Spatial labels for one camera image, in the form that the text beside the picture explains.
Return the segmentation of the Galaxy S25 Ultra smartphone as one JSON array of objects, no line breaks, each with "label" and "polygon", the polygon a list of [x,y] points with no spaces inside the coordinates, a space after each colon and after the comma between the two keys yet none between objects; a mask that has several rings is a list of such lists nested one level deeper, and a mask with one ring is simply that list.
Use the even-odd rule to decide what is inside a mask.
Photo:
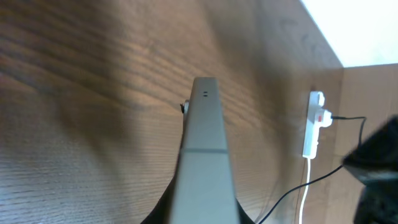
[{"label": "Galaxy S25 Ultra smartphone", "polygon": [[194,79],[190,99],[183,104],[183,138],[167,222],[240,222],[215,78]]}]

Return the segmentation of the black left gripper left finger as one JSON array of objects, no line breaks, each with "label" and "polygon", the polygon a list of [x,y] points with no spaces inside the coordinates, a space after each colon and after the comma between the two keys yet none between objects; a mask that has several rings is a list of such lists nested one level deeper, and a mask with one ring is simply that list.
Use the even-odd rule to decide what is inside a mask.
[{"label": "black left gripper left finger", "polygon": [[174,194],[175,178],[173,178],[153,210],[145,217],[141,224],[166,224],[171,201]]}]

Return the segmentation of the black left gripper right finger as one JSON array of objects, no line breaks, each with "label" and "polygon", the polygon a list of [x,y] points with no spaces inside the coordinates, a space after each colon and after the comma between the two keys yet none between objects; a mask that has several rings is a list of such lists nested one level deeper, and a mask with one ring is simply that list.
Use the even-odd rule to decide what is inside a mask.
[{"label": "black left gripper right finger", "polygon": [[236,199],[238,214],[239,214],[239,223],[240,224],[255,224],[254,221],[248,216],[248,214],[244,211],[243,207]]}]

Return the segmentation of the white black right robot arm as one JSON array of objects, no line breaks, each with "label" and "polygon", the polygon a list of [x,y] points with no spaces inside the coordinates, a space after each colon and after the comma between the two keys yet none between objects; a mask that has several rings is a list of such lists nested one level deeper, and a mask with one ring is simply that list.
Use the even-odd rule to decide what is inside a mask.
[{"label": "white black right robot arm", "polygon": [[353,222],[397,224],[397,116],[349,153],[342,165],[364,185]]}]

